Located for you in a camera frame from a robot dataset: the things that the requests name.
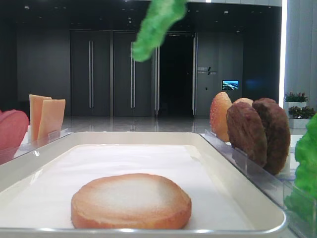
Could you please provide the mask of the green lettuce leaf lifted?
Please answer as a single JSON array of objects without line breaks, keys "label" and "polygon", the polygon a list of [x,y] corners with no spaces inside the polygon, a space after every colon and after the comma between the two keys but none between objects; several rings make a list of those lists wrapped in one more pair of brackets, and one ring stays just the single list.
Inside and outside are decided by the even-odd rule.
[{"label": "green lettuce leaf lifted", "polygon": [[173,24],[187,12],[185,0],[152,0],[142,20],[136,41],[132,43],[132,58],[137,62],[148,60],[158,48]]}]

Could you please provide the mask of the inner brown meat patty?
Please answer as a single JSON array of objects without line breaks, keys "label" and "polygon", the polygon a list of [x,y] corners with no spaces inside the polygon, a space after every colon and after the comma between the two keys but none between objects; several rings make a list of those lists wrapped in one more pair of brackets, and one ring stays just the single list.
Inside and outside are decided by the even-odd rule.
[{"label": "inner brown meat patty", "polygon": [[247,103],[232,104],[226,121],[231,146],[239,148],[260,167],[267,163],[267,139],[257,111]]}]

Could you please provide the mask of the brown meat patty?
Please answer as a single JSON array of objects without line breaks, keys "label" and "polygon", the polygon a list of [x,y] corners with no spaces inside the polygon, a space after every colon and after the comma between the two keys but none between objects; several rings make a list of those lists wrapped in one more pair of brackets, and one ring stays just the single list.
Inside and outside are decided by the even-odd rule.
[{"label": "brown meat patty", "polygon": [[286,111],[269,98],[253,102],[265,128],[267,139],[267,163],[264,169],[272,175],[279,174],[286,164],[290,146],[289,119]]},{"label": "brown meat patty", "polygon": [[257,111],[247,103],[232,104],[226,121],[231,146],[239,148],[260,167],[267,163],[267,139]]}]

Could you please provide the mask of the inner orange cheese slice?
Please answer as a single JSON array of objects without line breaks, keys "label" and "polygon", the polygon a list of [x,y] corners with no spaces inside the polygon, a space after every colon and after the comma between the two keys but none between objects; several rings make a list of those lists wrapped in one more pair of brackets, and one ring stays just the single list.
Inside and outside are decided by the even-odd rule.
[{"label": "inner orange cheese slice", "polygon": [[60,131],[65,112],[65,99],[43,100],[42,114],[38,132],[38,140],[48,137],[55,131]]}]

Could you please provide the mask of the orange cheese slice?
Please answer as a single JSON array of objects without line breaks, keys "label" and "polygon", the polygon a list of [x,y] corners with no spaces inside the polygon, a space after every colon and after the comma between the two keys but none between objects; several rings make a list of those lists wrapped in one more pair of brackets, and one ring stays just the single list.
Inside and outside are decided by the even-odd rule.
[{"label": "orange cheese slice", "polygon": [[42,115],[42,106],[44,100],[51,100],[51,97],[29,95],[30,103],[30,128],[31,128],[31,141],[36,141],[38,138],[39,126]]},{"label": "orange cheese slice", "polygon": [[55,131],[60,131],[65,112],[65,99],[43,100],[42,114],[38,132],[38,140],[48,137]]}]

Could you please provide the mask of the outer brown meat patty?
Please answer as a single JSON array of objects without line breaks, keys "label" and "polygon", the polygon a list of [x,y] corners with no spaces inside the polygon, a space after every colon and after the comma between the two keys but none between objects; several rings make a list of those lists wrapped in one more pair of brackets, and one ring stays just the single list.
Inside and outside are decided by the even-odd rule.
[{"label": "outer brown meat patty", "polygon": [[272,175],[279,174],[286,164],[290,146],[289,119],[286,111],[269,98],[253,102],[265,128],[267,139],[267,163],[264,169]]}]

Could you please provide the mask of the outer orange cheese slice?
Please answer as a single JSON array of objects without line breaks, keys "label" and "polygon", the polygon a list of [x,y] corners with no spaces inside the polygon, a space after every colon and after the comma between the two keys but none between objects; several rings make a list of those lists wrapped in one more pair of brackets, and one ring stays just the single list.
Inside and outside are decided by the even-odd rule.
[{"label": "outer orange cheese slice", "polygon": [[31,128],[31,141],[36,141],[38,138],[39,126],[42,115],[42,106],[44,100],[51,100],[51,97],[29,95],[30,103],[30,128]]}]

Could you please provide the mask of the green lettuce leaf in rack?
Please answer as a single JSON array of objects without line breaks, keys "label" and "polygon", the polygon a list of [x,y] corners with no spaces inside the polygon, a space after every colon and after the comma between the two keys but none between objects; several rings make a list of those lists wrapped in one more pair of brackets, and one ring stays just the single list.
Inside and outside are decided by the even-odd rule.
[{"label": "green lettuce leaf in rack", "polygon": [[309,224],[316,224],[313,214],[317,211],[317,117],[313,116],[308,122],[307,132],[297,141],[295,160],[299,166],[295,172],[296,189],[287,196],[287,208]]}]

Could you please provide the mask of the inner sesame bun top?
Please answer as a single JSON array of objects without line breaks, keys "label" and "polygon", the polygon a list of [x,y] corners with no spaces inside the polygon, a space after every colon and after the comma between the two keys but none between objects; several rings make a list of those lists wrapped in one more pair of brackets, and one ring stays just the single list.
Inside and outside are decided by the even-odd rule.
[{"label": "inner sesame bun top", "polygon": [[211,131],[223,142],[229,141],[226,114],[231,105],[232,102],[227,93],[220,92],[215,95],[210,107]]}]

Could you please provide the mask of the sesame bun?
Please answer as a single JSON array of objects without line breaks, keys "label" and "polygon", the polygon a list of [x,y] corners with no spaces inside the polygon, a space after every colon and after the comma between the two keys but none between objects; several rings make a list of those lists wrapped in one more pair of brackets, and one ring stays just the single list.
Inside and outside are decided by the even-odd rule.
[{"label": "sesame bun", "polygon": [[237,99],[236,101],[234,101],[233,103],[234,104],[237,104],[237,103],[240,103],[240,102],[243,102],[243,103],[247,103],[247,104],[249,104],[250,106],[252,106],[252,104],[253,104],[253,100],[252,99],[248,99],[248,98],[239,98],[239,99]]},{"label": "sesame bun", "polygon": [[215,95],[210,107],[211,131],[223,142],[229,141],[226,114],[231,105],[232,102],[227,93],[220,92]]}]

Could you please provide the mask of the dark double door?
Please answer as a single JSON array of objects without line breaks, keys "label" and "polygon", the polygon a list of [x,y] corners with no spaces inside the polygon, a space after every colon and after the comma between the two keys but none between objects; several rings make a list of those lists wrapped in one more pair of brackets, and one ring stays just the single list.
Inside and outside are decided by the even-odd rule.
[{"label": "dark double door", "polygon": [[72,30],[71,114],[154,116],[153,64],[131,58],[133,31]]}]

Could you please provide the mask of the bun slice on tray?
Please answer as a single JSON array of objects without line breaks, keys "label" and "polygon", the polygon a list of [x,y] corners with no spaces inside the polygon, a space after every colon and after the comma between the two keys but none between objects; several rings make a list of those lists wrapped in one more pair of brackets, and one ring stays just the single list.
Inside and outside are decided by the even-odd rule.
[{"label": "bun slice on tray", "polygon": [[98,178],[71,199],[78,229],[181,229],[192,215],[190,196],[172,180],[152,174]]}]

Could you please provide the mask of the outer sesame bun top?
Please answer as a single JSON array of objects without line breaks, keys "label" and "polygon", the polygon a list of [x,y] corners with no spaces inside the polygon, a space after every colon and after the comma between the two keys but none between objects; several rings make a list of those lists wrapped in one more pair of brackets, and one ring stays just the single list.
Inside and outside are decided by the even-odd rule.
[{"label": "outer sesame bun top", "polygon": [[233,103],[234,104],[237,104],[237,103],[240,103],[240,102],[243,102],[243,103],[247,103],[247,104],[249,104],[250,106],[252,106],[252,104],[253,104],[253,100],[252,99],[248,99],[248,98],[239,98],[239,99],[237,99],[236,101],[234,101]]}]

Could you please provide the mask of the potted red flower plants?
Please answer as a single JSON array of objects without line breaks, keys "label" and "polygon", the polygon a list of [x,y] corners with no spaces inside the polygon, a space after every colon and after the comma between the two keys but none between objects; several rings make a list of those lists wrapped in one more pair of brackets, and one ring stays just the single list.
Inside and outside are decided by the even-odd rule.
[{"label": "potted red flower plants", "polygon": [[284,97],[284,109],[291,119],[311,119],[316,111],[307,105],[308,97],[305,93],[289,92]]}]

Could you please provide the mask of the white rectangular metal tray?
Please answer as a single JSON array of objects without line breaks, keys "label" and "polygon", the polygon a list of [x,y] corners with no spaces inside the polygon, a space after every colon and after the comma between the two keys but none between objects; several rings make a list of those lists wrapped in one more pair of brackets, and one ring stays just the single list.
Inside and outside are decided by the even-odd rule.
[{"label": "white rectangular metal tray", "polygon": [[[182,230],[80,230],[70,201],[81,186],[131,173],[166,177],[192,199]],[[1,165],[3,238],[279,238],[285,212],[201,135],[77,132]]]}]

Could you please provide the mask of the left clear acrylic rack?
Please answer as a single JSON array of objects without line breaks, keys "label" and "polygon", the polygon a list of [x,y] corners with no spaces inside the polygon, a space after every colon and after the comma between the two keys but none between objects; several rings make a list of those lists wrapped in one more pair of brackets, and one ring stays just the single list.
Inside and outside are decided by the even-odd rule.
[{"label": "left clear acrylic rack", "polygon": [[45,146],[53,141],[56,141],[60,138],[69,135],[70,132],[68,129],[62,131],[54,131],[48,134],[47,137],[41,138],[40,140],[22,143],[19,147],[8,148],[0,151],[0,164],[5,164],[21,155],[24,155],[28,152],[37,150],[38,148]]}]

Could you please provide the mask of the clear acrylic rack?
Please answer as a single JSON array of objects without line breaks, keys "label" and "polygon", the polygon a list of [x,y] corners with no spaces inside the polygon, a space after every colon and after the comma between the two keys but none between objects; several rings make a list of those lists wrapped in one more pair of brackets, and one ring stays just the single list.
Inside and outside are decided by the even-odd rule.
[{"label": "clear acrylic rack", "polygon": [[295,185],[294,170],[288,169],[273,175],[250,159],[243,150],[220,140],[211,130],[206,129],[203,137],[257,189],[286,212],[288,227],[295,237],[317,236],[317,199]]},{"label": "clear acrylic rack", "polygon": [[8,148],[0,151],[0,164],[5,164],[21,155],[24,155],[28,152],[37,150],[38,148],[45,146],[53,141],[56,141],[60,138],[69,135],[70,132],[68,129],[62,131],[54,131],[48,134],[47,137],[41,138],[40,140],[22,143],[19,147]]}]

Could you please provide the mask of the right clear acrylic rack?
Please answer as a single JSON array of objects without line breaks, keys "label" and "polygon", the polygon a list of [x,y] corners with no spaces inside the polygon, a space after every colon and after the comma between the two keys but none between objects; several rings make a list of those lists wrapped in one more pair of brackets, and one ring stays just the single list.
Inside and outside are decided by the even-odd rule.
[{"label": "right clear acrylic rack", "polygon": [[294,170],[288,169],[273,175],[250,159],[243,150],[220,140],[211,130],[206,129],[203,137],[257,189],[286,212],[288,227],[295,237],[317,236],[317,199],[295,185]]}]

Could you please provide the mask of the wall screen display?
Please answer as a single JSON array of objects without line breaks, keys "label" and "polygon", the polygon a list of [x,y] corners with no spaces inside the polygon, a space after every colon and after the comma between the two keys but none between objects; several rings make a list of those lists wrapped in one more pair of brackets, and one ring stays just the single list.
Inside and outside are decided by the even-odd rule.
[{"label": "wall screen display", "polygon": [[222,81],[222,90],[238,90],[239,82],[238,80],[223,80]]}]

